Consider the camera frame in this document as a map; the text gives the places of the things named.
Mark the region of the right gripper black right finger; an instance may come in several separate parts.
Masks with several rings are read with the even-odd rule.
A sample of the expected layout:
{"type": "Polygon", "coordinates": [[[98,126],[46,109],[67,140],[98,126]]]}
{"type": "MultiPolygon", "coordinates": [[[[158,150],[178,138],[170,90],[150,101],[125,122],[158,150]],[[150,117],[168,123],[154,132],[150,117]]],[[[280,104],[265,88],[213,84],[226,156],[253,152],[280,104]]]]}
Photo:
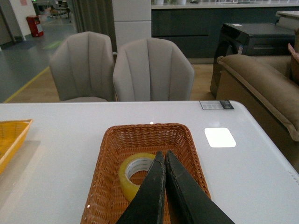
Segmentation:
{"type": "Polygon", "coordinates": [[[169,150],[165,158],[166,195],[172,224],[232,224],[169,150]]]}

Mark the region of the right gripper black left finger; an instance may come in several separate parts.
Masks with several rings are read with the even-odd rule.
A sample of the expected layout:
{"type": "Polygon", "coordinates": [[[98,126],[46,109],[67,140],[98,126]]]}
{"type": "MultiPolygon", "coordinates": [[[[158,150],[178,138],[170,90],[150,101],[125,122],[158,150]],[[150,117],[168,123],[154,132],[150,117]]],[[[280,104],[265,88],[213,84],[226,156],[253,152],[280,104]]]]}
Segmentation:
{"type": "Polygon", "coordinates": [[[118,219],[118,224],[162,224],[166,166],[161,151],[157,152],[136,196],[118,219]]]}

